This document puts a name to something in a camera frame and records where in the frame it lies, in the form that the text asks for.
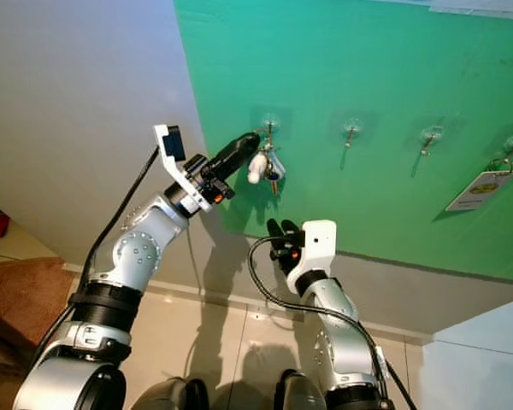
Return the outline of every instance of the adhesive hook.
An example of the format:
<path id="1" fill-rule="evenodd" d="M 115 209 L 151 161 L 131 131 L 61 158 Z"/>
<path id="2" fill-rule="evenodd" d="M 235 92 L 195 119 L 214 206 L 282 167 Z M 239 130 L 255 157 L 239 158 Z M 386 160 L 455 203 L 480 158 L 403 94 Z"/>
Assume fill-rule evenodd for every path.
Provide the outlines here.
<path id="1" fill-rule="evenodd" d="M 269 131 L 271 131 L 272 128 L 279 128 L 281 126 L 280 117 L 274 113 L 266 113 L 262 117 L 262 124 Z"/>
<path id="2" fill-rule="evenodd" d="M 511 160 L 511 157 L 513 156 L 513 136 L 509 137 L 507 141 L 505 141 L 504 152 L 504 158 L 495 158 L 488 163 L 489 171 L 492 171 L 494 164 L 498 164 L 501 162 L 504 164 L 508 164 L 510 166 L 510 173 L 513 172 L 513 161 Z"/>
<path id="3" fill-rule="evenodd" d="M 420 139 L 424 143 L 422 150 L 420 151 L 422 156 L 431 155 L 431 153 L 428 151 L 429 146 L 439 141 L 443 137 L 444 131 L 445 129 L 443 126 L 429 126 L 428 128 L 422 130 L 422 133 L 420 134 Z"/>
<path id="4" fill-rule="evenodd" d="M 351 148 L 351 139 L 363 129 L 363 123 L 358 118 L 350 118 L 344 123 L 344 129 L 348 133 L 345 147 Z"/>

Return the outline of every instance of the white floor tile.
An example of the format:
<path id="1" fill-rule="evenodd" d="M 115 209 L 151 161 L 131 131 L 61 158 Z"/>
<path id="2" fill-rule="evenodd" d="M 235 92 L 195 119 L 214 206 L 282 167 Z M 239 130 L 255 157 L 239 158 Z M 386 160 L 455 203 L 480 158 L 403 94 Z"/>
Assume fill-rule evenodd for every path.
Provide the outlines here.
<path id="1" fill-rule="evenodd" d="M 0 238 L 0 255 L 16 259 L 56 256 L 53 251 L 13 220 L 9 222 L 6 235 Z"/>
<path id="2" fill-rule="evenodd" d="M 275 384 L 281 373 L 299 367 L 293 322 L 248 313 L 228 410 L 273 408 Z M 220 406 L 216 408 L 226 408 L 227 404 L 222 400 L 217 402 Z"/>
<path id="3" fill-rule="evenodd" d="M 435 342 L 407 360 L 421 410 L 513 408 L 513 354 Z"/>
<path id="4" fill-rule="evenodd" d="M 304 369 L 315 382 L 313 367 L 314 340 L 308 326 L 300 322 L 249 313 L 241 342 L 229 410 L 264 410 L 273 405 L 275 384 L 288 368 Z M 404 343 L 378 339 L 387 359 L 405 386 L 408 385 Z M 405 410 L 402 396 L 393 381 L 387 382 L 389 395 L 397 410 Z"/>
<path id="5" fill-rule="evenodd" d="M 513 302 L 440 331 L 435 339 L 513 353 Z"/>
<path id="6" fill-rule="evenodd" d="M 171 377 L 201 378 L 209 398 L 233 381 L 245 311 L 147 293 L 132 329 L 133 352 L 121 366 L 125 408 Z"/>

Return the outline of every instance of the white bracket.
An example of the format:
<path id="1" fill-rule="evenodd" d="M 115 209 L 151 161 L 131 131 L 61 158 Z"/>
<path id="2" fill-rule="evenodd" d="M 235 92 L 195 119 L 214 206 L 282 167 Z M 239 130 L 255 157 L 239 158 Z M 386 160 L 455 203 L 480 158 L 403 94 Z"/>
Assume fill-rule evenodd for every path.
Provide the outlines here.
<path id="1" fill-rule="evenodd" d="M 336 223 L 331 220 L 309 220 L 302 225 L 304 247 L 300 262 L 287 275 L 287 287 L 297 294 L 296 282 L 308 271 L 321 269 L 330 276 L 336 254 Z"/>
<path id="2" fill-rule="evenodd" d="M 162 158 L 163 167 L 187 194 L 187 197 L 183 200 L 183 206 L 191 211 L 201 208 L 205 212 L 209 212 L 212 209 L 211 205 L 205 200 L 205 198 L 203 198 L 198 190 L 194 188 L 194 186 L 182 174 L 182 172 L 179 171 L 179 168 L 177 168 L 177 164 L 174 160 L 174 156 L 168 155 L 167 151 L 165 150 L 163 139 L 169 136 L 168 126 L 165 124 L 154 126 L 154 133 L 156 135 L 156 143 L 160 149 L 160 156 Z"/>

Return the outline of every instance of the black cable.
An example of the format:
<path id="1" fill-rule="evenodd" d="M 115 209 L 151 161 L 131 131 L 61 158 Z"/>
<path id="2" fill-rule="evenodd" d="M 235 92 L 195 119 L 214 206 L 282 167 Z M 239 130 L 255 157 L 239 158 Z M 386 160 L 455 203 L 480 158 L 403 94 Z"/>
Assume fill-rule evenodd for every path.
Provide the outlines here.
<path id="1" fill-rule="evenodd" d="M 399 391 L 401 392 L 401 395 L 403 395 L 403 398 L 404 400 L 407 402 L 407 404 L 409 405 L 409 408 L 410 410 L 418 410 L 416 408 L 416 404 L 414 404 L 414 402 L 412 401 L 412 399 L 410 398 L 410 395 L 409 395 L 409 392 L 407 391 L 407 389 L 403 386 L 403 382 L 401 382 L 401 379 L 399 378 L 398 374 L 395 372 L 395 370 L 393 370 L 393 366 L 390 364 L 389 361 L 386 360 L 386 363 L 387 363 L 387 370 L 390 372 L 390 374 L 392 375 L 392 378 L 393 378 L 393 381 L 395 382 L 395 384 L 397 385 L 397 387 L 399 388 Z"/>
<path id="2" fill-rule="evenodd" d="M 337 319 L 343 320 L 344 322 L 348 323 L 349 325 L 352 325 L 356 330 L 358 330 L 361 335 L 364 337 L 365 341 L 367 342 L 368 346 L 370 347 L 371 351 L 371 357 L 373 359 L 373 365 L 376 369 L 378 382 L 380 384 L 380 389 L 382 397 L 387 398 L 387 388 L 386 388 L 386 382 L 384 379 L 384 375 L 382 374 L 381 367 L 378 364 L 378 356 L 376 353 L 376 343 L 374 342 L 373 338 L 370 336 L 369 332 L 363 327 L 363 325 L 352 319 L 351 317 L 342 314 L 340 312 L 337 312 L 335 310 L 331 309 L 325 309 L 323 307 L 315 307 L 315 306 L 309 306 L 309 305 L 302 305 L 298 303 L 290 303 L 281 300 L 280 298 L 273 295 L 262 283 L 262 280 L 257 276 L 257 271 L 255 269 L 253 255 L 255 254 L 255 251 L 257 248 L 261 245 L 263 245 L 266 242 L 271 242 L 275 239 L 283 239 L 283 237 L 264 237 L 261 239 L 258 239 L 255 243 L 251 245 L 251 248 L 249 249 L 249 256 L 248 256 L 248 265 L 249 265 L 249 274 L 251 276 L 251 279 L 255 283 L 255 286 L 260 290 L 260 292 L 270 301 L 273 303 L 282 306 L 284 308 L 289 308 L 293 310 L 300 310 L 305 312 L 312 312 L 312 313 L 320 313 L 320 314 L 327 314 L 330 316 L 333 316 Z M 393 381 L 398 386 L 399 391 L 401 391 L 401 394 L 403 395 L 403 398 L 409 405 L 410 410 L 417 410 L 416 405 L 410 398 L 409 393 L 407 392 L 406 388 L 403 386 L 403 383 L 399 379 L 397 373 L 393 370 L 392 365 L 386 361 L 387 369 L 392 374 Z"/>
<path id="3" fill-rule="evenodd" d="M 36 365 L 36 362 L 42 355 L 42 352 L 44 351 L 45 346 L 48 344 L 51 337 L 56 332 L 57 328 L 61 325 L 62 322 L 65 321 L 65 319 L 72 313 L 73 310 L 74 310 L 74 304 L 69 303 L 67 305 L 67 307 L 65 307 L 65 309 L 62 311 L 62 313 L 57 317 L 57 319 L 55 319 L 55 322 L 53 322 L 53 325 L 51 325 L 50 329 L 48 329 L 48 331 L 45 333 L 44 337 L 42 337 L 42 340 L 36 347 L 36 351 L 32 355 L 31 364 L 29 365 L 29 367 L 27 369 L 27 376 L 28 376 L 28 373 L 30 373 L 30 371 L 34 367 L 34 365 Z"/>
<path id="4" fill-rule="evenodd" d="M 91 249 L 89 250 L 89 253 L 87 254 L 87 258 L 85 258 L 85 264 L 84 269 L 82 270 L 82 274 L 80 276 L 80 282 L 78 283 L 78 289 L 76 292 L 80 292 L 85 286 L 87 282 L 87 277 L 89 276 L 89 271 L 91 270 L 91 264 L 93 263 L 93 260 L 95 259 L 95 255 L 97 253 L 97 250 L 99 246 L 101 246 L 101 243 L 103 243 L 103 240 L 106 238 L 106 236 L 110 233 L 118 219 L 121 217 L 121 214 L 123 214 L 123 211 L 125 210 L 127 204 L 129 201 L 131 201 L 131 198 L 133 197 L 133 194 L 138 189 L 140 183 L 143 181 L 144 177 L 148 173 L 148 170 L 156 160 L 158 156 L 158 148 L 156 147 L 154 149 L 154 152 L 150 155 L 150 158 L 148 161 L 144 164 L 143 168 L 140 170 L 140 173 L 138 177 L 135 179 L 135 182 L 133 182 L 133 185 L 131 185 L 131 188 L 129 188 L 129 191 L 127 192 L 126 196 L 123 198 L 123 201 L 121 201 L 120 206 L 112 216 L 112 219 L 109 221 L 109 223 L 104 227 L 103 231 L 100 233 L 100 235 L 95 240 L 95 243 L 93 246 L 91 246 Z"/>
<path id="5" fill-rule="evenodd" d="M 133 182 L 133 185 L 131 185 L 131 188 L 129 188 L 129 191 L 127 192 L 126 196 L 121 201 L 120 206 L 112 216 L 112 219 L 109 221 L 109 223 L 104 227 L 103 231 L 99 234 L 93 245 L 91 246 L 91 249 L 89 250 L 89 253 L 87 254 L 87 257 L 85 258 L 85 264 L 84 268 L 82 270 L 82 274 L 80 276 L 80 282 L 78 283 L 78 288 L 76 290 L 76 293 L 80 293 L 85 287 L 87 282 L 87 277 L 89 276 L 89 271 L 91 270 L 91 265 L 93 263 L 93 260 L 95 259 L 95 255 L 97 253 L 97 250 L 99 249 L 99 246 L 103 243 L 103 240 L 107 237 L 107 235 L 110 233 L 118 219 L 121 217 L 121 214 L 123 214 L 123 211 L 126 209 L 127 204 L 129 201 L 131 201 L 131 198 L 133 197 L 133 194 L 138 189 L 140 183 L 143 181 L 144 177 L 148 173 L 148 170 L 156 160 L 158 156 L 159 150 L 156 147 L 154 149 L 154 152 L 150 155 L 150 158 L 146 161 L 143 168 L 140 170 L 140 173 L 138 177 Z M 27 374 L 32 370 L 36 362 L 38 361 L 39 357 L 42 355 L 42 352 L 44 351 L 45 346 L 50 341 L 53 334 L 56 332 L 57 328 L 61 325 L 62 322 L 65 321 L 65 319 L 72 313 L 74 310 L 74 304 L 69 302 L 67 307 L 62 311 L 62 313 L 59 315 L 59 317 L 53 322 L 53 325 L 51 325 L 50 329 L 45 333 L 44 337 L 42 337 L 42 340 L 36 347 L 36 351 L 34 352 L 34 355 L 32 356 L 31 364 L 28 368 Z"/>

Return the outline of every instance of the green wall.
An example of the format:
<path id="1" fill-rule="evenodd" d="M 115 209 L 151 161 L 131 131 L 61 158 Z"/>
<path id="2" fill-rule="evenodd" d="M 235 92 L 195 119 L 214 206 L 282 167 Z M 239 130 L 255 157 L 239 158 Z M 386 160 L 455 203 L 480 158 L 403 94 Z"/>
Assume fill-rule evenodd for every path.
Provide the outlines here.
<path id="1" fill-rule="evenodd" d="M 513 21 L 363 0 L 176 2 L 210 153 L 273 112 L 287 176 L 232 177 L 227 228 L 338 223 L 340 250 L 513 279 L 513 180 L 475 211 L 443 209 L 513 134 Z M 342 124 L 363 131 L 345 150 Z M 422 158 L 419 135 L 445 135 Z"/>

